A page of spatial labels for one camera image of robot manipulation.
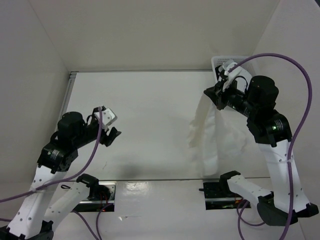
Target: wall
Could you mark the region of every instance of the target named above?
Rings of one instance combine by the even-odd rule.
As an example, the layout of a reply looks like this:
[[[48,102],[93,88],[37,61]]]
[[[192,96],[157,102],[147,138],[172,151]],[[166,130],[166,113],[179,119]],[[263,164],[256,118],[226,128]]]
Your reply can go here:
[[[307,70],[313,86],[309,117],[299,135],[294,154],[304,191],[320,206],[320,7],[314,0],[282,0],[270,20],[254,53],[287,55]],[[280,90],[277,109],[289,119],[292,131],[307,103],[306,81],[297,68],[282,59],[258,60],[261,73],[272,77]],[[320,216],[300,221],[307,240],[318,239]]]
[[[250,55],[279,0],[29,0],[70,71],[208,70]]]
[[[68,71],[27,0],[0,0],[0,33],[0,182],[25,182],[54,131]]]

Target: white wall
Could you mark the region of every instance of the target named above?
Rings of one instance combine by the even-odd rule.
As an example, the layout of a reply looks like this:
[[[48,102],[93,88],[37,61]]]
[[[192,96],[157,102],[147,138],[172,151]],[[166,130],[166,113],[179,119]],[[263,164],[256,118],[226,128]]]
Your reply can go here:
[[[0,182],[31,180],[68,71],[27,0],[0,0]]]
[[[210,69],[250,55],[279,0],[29,0],[70,71]]]
[[[310,75],[313,102],[294,154],[304,190],[320,206],[320,7],[314,0],[282,0],[254,53],[274,52],[301,63]],[[272,77],[280,94],[276,108],[288,117],[295,131],[307,102],[306,81],[284,60],[258,60],[261,73]],[[320,215],[300,221],[307,240],[319,239]]]

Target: robotic arm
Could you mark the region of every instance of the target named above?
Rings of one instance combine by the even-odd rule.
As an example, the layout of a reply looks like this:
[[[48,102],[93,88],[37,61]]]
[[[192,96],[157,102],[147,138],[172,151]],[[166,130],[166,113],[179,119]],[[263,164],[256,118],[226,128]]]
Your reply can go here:
[[[220,76],[221,80],[215,86],[206,89],[204,94],[212,100],[218,110],[228,106],[247,117],[247,127],[265,156],[273,192],[249,182],[236,171],[220,176],[220,184],[227,191],[243,196],[256,206],[260,217],[267,225],[285,226],[290,202],[287,153],[292,133],[289,122],[274,109],[279,94],[275,82],[267,76],[250,75],[251,81],[242,91],[237,86],[236,79],[244,78],[243,73],[248,78],[247,71],[238,67],[230,75],[225,75],[225,71],[235,64],[228,61],[216,68],[217,78]],[[316,205],[310,203],[301,187],[293,155],[290,161],[295,194],[291,224],[294,224],[298,218],[312,217],[318,214],[319,210]]]
[[[102,122],[100,144],[110,146],[121,132],[109,126],[117,120],[111,109],[101,107],[88,116],[87,123],[79,112],[67,112],[57,124],[57,131],[50,142],[42,149],[38,166],[30,187],[34,193],[27,196],[19,211],[8,226],[0,229],[0,240],[51,240],[59,223],[85,198],[94,197],[101,191],[99,180],[83,174],[72,188],[54,205],[49,203],[57,189],[57,184],[37,190],[45,184],[64,179],[71,163],[78,157],[78,149],[94,141],[99,133],[99,120]]]

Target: white basket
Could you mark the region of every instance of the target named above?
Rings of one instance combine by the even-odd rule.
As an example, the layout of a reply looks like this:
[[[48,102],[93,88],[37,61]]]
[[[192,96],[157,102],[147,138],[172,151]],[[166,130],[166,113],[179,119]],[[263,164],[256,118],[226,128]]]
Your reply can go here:
[[[242,60],[246,59],[247,56],[214,56],[211,58],[211,64],[212,64],[212,70],[214,72],[214,82],[217,83],[218,79],[216,76],[216,71],[215,68],[224,64],[226,61],[232,59],[234,60],[237,64],[240,63]],[[245,70],[247,70],[252,76],[256,76],[259,74],[259,69],[257,66],[257,63],[255,60],[250,60],[246,62],[245,64],[241,65]]]

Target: purple cable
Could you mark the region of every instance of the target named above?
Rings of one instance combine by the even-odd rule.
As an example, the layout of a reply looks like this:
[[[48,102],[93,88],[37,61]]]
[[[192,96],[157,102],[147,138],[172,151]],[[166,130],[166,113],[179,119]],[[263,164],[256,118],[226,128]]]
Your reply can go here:
[[[67,178],[61,179],[61,180],[52,181],[52,182],[49,182],[49,183],[46,183],[46,184],[43,184],[43,185],[37,187],[35,189],[36,191],[44,189],[44,188],[46,188],[48,186],[51,186],[51,185],[54,185],[54,184],[59,184],[59,183],[62,183],[62,182],[70,181],[70,180],[78,177],[80,174],[82,174],[87,169],[87,167],[90,165],[90,163],[94,159],[94,156],[96,154],[97,148],[99,146],[101,132],[102,132],[102,109],[101,109],[101,107],[99,107],[98,110],[99,110],[99,118],[100,118],[99,119],[98,135],[96,137],[95,145],[94,145],[93,151],[91,153],[91,156],[89,157],[89,160],[87,161],[85,166],[78,173],[76,173],[76,174],[74,174],[74,175],[72,175],[70,177],[67,177]],[[24,193],[15,195],[15,196],[11,196],[11,197],[8,197],[8,198],[5,198],[5,199],[0,199],[0,203],[4,203],[4,202],[11,201],[11,200],[14,200],[14,199],[22,198],[24,196],[28,196],[28,195],[31,195],[31,194],[34,194],[34,193],[35,193],[34,191],[27,191],[27,192],[24,192]]]
[[[6,219],[6,218],[0,218],[0,221],[1,221],[1,222],[11,222],[10,219]]]
[[[238,206],[236,207],[236,213],[237,213],[238,216],[239,216],[238,219],[241,219],[242,222],[244,222],[245,224],[247,224],[247,225],[249,225],[249,226],[251,226],[251,227],[260,227],[260,226],[266,224],[265,222],[261,222],[261,223],[258,223],[258,224],[253,224],[253,223],[250,223],[250,222],[247,222],[246,220],[244,220],[244,219],[241,217],[240,213],[239,213],[240,205],[241,205],[242,203],[248,203],[248,204],[249,204],[249,202],[248,202],[247,200],[242,200],[242,202],[240,202],[240,203],[238,204]]]
[[[89,223],[87,222],[87,220],[84,218],[84,216],[82,216],[79,212],[73,210],[71,211],[71,213],[77,214],[82,221],[84,222],[84,224],[86,225],[86,227],[89,229],[90,233],[92,234],[92,236],[96,239],[99,240],[99,238],[95,235],[94,231],[92,230],[92,228],[89,226]]]
[[[99,240],[102,240],[102,237],[101,237],[101,234],[100,234],[100,231],[99,231],[99,224],[98,224],[99,223],[99,216],[103,212],[103,210],[105,210],[110,205],[112,205],[112,203],[109,203],[109,204],[105,205],[103,208],[101,208],[101,210],[99,211],[98,215],[96,216],[95,228],[96,228],[96,232],[98,233]]]
[[[248,62],[248,61],[250,61],[252,59],[256,59],[256,58],[260,58],[260,57],[280,58],[280,59],[287,60],[288,62],[294,64],[301,71],[303,76],[305,77],[307,88],[308,88],[308,100],[307,100],[306,108],[305,108],[304,114],[302,116],[302,119],[301,119],[298,127],[296,128],[293,136],[292,136],[292,140],[290,142],[289,149],[288,149],[288,154],[287,154],[287,159],[288,159],[287,165],[288,165],[288,175],[289,175],[289,189],[290,189],[290,202],[289,202],[288,218],[286,220],[283,233],[282,233],[282,235],[281,235],[281,237],[279,239],[279,240],[284,240],[286,235],[287,235],[287,233],[288,233],[288,230],[289,230],[289,227],[290,227],[290,223],[291,223],[292,214],[293,214],[293,210],[294,210],[294,182],[293,182],[292,166],[291,166],[290,159],[291,159],[292,149],[294,147],[294,144],[295,144],[295,141],[297,139],[297,136],[298,136],[302,126],[304,125],[304,123],[306,121],[306,118],[307,118],[307,116],[309,114],[310,108],[311,108],[312,84],[311,84],[311,80],[310,80],[310,77],[309,77],[307,71],[297,61],[293,60],[292,58],[290,58],[288,56],[285,56],[285,55],[282,55],[282,54],[278,54],[278,53],[260,53],[260,54],[257,54],[257,55],[250,56],[250,57],[246,58],[245,60],[241,61],[240,63],[238,63],[237,65],[235,65],[234,67],[232,67],[229,70],[229,73],[231,73],[233,70],[235,70],[237,67],[241,66],[242,64],[244,64],[244,63],[246,63],[246,62]],[[238,230],[239,230],[239,235],[240,235],[241,239],[244,239],[244,238],[243,238],[243,235],[242,235],[241,229],[240,229],[240,219],[241,219],[241,215],[242,215],[242,213],[243,213],[243,211],[244,211],[244,209],[245,209],[245,207],[247,205],[248,205],[247,203],[243,205],[243,207],[242,207],[242,209],[240,211],[240,214],[239,214],[239,218],[238,218]]]

